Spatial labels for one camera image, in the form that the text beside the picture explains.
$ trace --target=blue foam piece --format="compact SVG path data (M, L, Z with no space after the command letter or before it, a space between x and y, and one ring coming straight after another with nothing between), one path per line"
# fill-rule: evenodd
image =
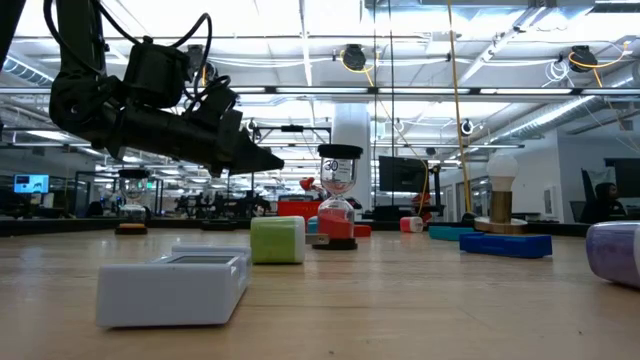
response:
M468 233L460 235L460 250L499 256L536 259L553 253L551 236L507 236Z
M457 228L451 226L429 226L429 237L436 240L458 241L462 234L475 232L473 228Z

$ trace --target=green block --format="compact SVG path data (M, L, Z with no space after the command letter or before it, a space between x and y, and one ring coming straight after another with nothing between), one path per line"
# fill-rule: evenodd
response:
M305 222L302 216L254 218L250 237L254 264L304 261Z

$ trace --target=hourglass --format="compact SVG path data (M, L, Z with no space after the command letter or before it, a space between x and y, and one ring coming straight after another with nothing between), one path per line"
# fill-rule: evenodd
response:
M140 203L147 192L149 171L143 169L123 169L120 175L120 191L126 205L120 208L124 222L116 228L116 234L146 234L147 211Z
M362 148L352 145L323 144L318 146L322 158L320 182L331 195L318 208L318 233L328 234L328 244L315 244L314 249L354 250L355 211L343 194L356 184L356 165Z

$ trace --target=purple cylinder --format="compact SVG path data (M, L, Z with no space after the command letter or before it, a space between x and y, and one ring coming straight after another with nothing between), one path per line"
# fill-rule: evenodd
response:
M587 233L591 271L616 283L640 288L640 221L593 225Z

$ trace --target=white box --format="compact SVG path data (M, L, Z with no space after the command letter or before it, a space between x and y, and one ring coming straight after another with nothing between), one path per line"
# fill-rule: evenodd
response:
M250 278L248 247L176 246L171 256L148 263L105 265L98 276L96 324L224 324Z

